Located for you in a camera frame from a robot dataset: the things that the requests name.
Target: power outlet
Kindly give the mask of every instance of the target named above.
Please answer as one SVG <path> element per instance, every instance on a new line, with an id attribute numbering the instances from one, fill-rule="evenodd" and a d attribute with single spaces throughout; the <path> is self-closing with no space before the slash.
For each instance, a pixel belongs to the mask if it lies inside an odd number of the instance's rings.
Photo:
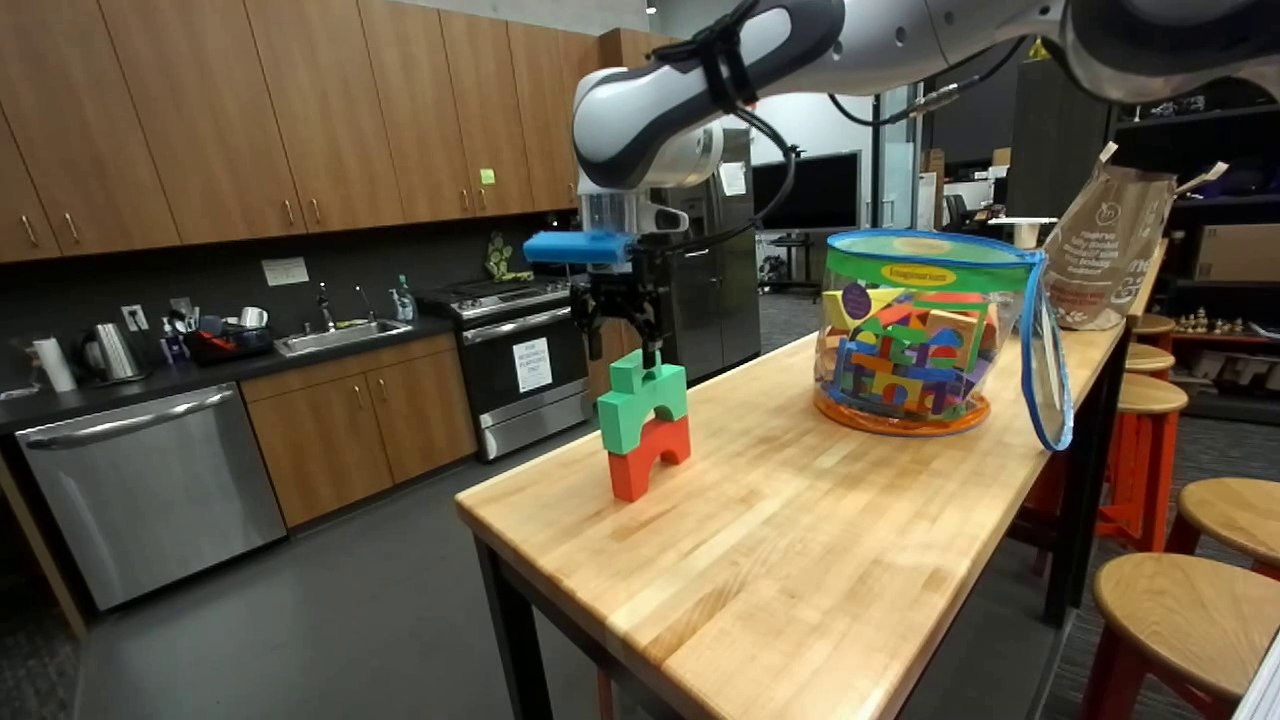
<path id="1" fill-rule="evenodd" d="M 120 304 L 124 330 L 126 333 L 146 333 L 146 313 L 143 304 Z"/>

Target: stove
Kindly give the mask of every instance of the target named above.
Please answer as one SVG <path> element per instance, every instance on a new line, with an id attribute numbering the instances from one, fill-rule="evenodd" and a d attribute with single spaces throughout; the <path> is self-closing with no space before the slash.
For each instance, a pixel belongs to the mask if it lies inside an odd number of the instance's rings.
<path id="1" fill-rule="evenodd" d="M 418 300 L 457 321 L 482 459 L 591 418 L 589 354 L 567 282 L 467 282 L 418 294 Z"/>

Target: wooden stool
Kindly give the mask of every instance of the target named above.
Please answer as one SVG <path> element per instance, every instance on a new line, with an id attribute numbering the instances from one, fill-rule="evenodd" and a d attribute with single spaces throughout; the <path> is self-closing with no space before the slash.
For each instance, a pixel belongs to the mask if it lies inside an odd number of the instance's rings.
<path id="1" fill-rule="evenodd" d="M 1280 484 L 1249 475 L 1187 484 L 1176 496 L 1166 551 L 1196 551 L 1200 537 L 1250 555 L 1257 571 L 1280 582 Z"/>
<path id="2" fill-rule="evenodd" d="M 1176 358 L 1155 344 L 1127 344 L 1125 372 L 1164 378 L 1172 372 Z"/>
<path id="3" fill-rule="evenodd" d="M 1097 534 L 1144 551 L 1164 548 L 1172 509 L 1176 419 L 1187 394 L 1125 372 L 1115 439 L 1107 457 L 1107 500 Z"/>
<path id="4" fill-rule="evenodd" d="M 1172 333 L 1176 333 L 1172 315 L 1141 315 L 1141 321 L 1133 321 L 1133 341 L 1161 344 L 1164 354 L 1172 354 Z"/>
<path id="5" fill-rule="evenodd" d="M 1127 720 L 1144 673 L 1205 716 L 1230 716 L 1280 627 L 1275 582 L 1205 555 L 1107 562 L 1097 603 L 1107 627 L 1085 695 L 1092 720 Z"/>

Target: stacked blocks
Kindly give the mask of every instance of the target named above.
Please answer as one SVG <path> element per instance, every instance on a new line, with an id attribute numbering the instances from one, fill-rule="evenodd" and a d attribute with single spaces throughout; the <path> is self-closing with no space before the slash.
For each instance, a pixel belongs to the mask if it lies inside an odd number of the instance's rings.
<path id="1" fill-rule="evenodd" d="M 610 496 L 632 506 L 648 493 L 657 459 L 688 457 L 688 378 L 679 364 L 644 369 L 638 354 L 606 364 L 606 394 L 595 400 L 606 448 Z"/>

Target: stainless steel dishwasher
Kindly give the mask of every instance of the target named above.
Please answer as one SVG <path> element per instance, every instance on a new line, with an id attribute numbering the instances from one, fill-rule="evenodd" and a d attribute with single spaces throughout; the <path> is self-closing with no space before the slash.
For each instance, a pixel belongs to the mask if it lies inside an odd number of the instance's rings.
<path id="1" fill-rule="evenodd" d="M 234 383 L 25 427 L 16 439 L 94 610 L 282 537 Z"/>

